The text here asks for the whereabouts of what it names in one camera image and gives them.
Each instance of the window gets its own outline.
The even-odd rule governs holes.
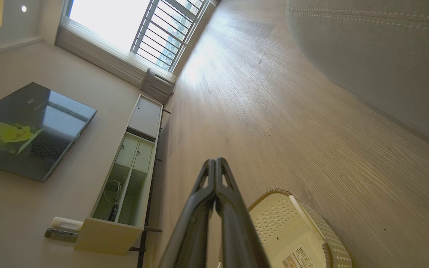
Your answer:
[[[121,49],[172,72],[208,2],[73,0],[68,15]]]

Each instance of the label sticker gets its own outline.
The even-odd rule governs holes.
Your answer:
[[[298,248],[295,252],[289,255],[282,261],[285,268],[313,268],[314,265],[310,260],[303,247]]]

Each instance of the cable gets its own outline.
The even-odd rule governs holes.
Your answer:
[[[122,182],[120,183],[119,181],[117,181],[117,180],[110,180],[110,181],[107,181],[107,183],[105,184],[105,187],[107,186],[107,184],[109,183],[109,182],[112,182],[112,181],[114,181],[114,182],[116,182],[117,183],[117,191],[115,191],[115,194],[114,194],[114,202],[110,202],[110,200],[107,198],[107,195],[105,194],[105,187],[104,187],[104,197],[105,197],[105,199],[107,200],[107,202],[109,202],[110,204],[112,204],[112,205],[115,205],[116,203],[117,203],[117,200],[119,199],[119,194],[120,194],[120,191],[122,190],[122,184],[124,184],[124,181],[125,181],[125,179],[127,178],[127,175],[125,175],[124,176],[124,179],[122,180]]]

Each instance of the cabinet door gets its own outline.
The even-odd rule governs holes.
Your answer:
[[[152,144],[140,142],[133,167],[148,172],[148,166],[150,166],[150,158],[152,156],[152,149]]]
[[[125,137],[115,161],[126,166],[131,166],[133,158],[135,158],[138,142],[136,139]]]
[[[142,232],[143,228],[87,218],[74,249],[125,255]]]
[[[141,96],[128,127],[156,138],[161,110],[161,105]]]

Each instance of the plastic laundry basket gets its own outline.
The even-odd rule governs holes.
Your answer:
[[[249,215],[272,268],[352,267],[327,222],[288,191],[269,190],[249,207]]]

